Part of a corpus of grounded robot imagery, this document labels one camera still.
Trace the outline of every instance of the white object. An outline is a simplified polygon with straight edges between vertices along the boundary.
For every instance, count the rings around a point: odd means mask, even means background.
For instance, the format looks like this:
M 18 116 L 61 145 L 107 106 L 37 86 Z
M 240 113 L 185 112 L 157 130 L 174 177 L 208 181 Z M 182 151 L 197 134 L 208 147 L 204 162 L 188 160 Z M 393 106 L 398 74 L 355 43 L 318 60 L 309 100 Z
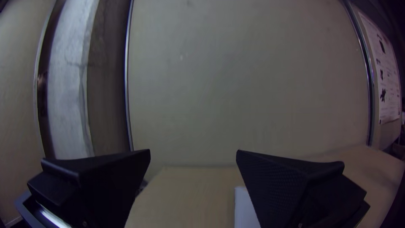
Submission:
M 359 13 L 371 46 L 377 77 L 380 124 L 399 119 L 401 115 L 400 83 L 394 49 L 388 38 L 366 16 Z
M 248 190 L 240 186 L 235 188 L 235 228 L 260 228 Z

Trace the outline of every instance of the black plastic part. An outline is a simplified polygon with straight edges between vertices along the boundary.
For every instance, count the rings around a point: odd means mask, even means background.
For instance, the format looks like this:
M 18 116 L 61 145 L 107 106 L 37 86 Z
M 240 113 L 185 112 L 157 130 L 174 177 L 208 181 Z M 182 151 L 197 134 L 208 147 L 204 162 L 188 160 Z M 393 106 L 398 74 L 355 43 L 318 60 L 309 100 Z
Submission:
M 343 162 L 315 163 L 238 150 L 236 163 L 262 228 L 342 227 L 366 192 Z
M 77 160 L 43 159 L 28 182 L 35 200 L 73 227 L 124 227 L 150 151 Z

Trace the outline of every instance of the poster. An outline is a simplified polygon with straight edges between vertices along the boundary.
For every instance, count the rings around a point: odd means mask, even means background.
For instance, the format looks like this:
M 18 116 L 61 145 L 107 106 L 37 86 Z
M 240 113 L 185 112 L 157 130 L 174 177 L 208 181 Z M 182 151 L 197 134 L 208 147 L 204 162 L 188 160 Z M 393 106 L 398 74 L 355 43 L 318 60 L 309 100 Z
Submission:
M 373 77 L 377 77 L 378 82 L 379 123 L 384 124 L 399 119 L 401 114 L 400 82 L 395 53 L 391 42 L 378 27 L 360 12 L 359 15 L 376 67 Z

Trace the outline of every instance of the beige wall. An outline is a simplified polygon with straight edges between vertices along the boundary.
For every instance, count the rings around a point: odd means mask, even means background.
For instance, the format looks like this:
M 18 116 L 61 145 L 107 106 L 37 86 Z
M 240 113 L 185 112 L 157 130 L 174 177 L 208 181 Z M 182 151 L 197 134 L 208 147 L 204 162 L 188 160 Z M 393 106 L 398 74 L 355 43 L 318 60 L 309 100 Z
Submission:
M 129 45 L 134 148 L 164 165 L 302 157 L 365 144 L 367 75 L 338 0 L 137 0 Z
M 0 13 L 0 217 L 19 216 L 14 200 L 41 171 L 34 110 L 38 44 L 54 0 L 11 0 Z

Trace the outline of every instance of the wooden table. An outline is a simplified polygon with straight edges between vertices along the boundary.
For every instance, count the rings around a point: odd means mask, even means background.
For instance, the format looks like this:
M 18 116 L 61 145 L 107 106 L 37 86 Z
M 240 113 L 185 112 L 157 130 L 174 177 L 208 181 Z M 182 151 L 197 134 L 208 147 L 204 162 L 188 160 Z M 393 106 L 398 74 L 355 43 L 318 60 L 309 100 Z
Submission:
M 361 146 L 308 157 L 345 163 L 343 172 L 367 191 L 370 209 L 359 228 L 380 227 L 402 179 L 405 163 Z M 237 167 L 167 167 L 136 198 L 126 228 L 233 228 L 234 188 L 243 186 Z

